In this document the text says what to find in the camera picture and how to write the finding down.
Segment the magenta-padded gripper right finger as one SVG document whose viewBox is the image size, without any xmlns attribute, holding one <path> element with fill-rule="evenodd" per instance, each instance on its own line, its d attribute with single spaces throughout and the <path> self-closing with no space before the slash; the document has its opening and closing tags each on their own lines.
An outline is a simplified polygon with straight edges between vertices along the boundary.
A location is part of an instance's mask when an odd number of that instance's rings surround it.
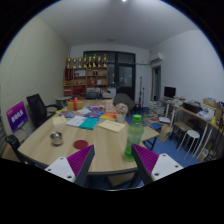
<svg viewBox="0 0 224 224">
<path fill-rule="evenodd" d="M 182 166 L 166 153 L 158 155 L 136 144 L 132 145 L 131 152 L 145 185 L 182 169 Z"/>
</svg>

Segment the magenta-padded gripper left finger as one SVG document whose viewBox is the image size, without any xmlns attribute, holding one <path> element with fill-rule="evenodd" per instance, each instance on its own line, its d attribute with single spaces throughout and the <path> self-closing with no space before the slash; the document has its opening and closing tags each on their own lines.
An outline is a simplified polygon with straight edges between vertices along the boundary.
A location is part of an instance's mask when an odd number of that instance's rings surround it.
<svg viewBox="0 0 224 224">
<path fill-rule="evenodd" d="M 46 168 L 46 171 L 68 180 L 69 182 L 75 183 L 76 185 L 83 186 L 94 156 L 94 146 L 90 145 L 72 154 L 68 158 L 59 157 Z"/>
</svg>

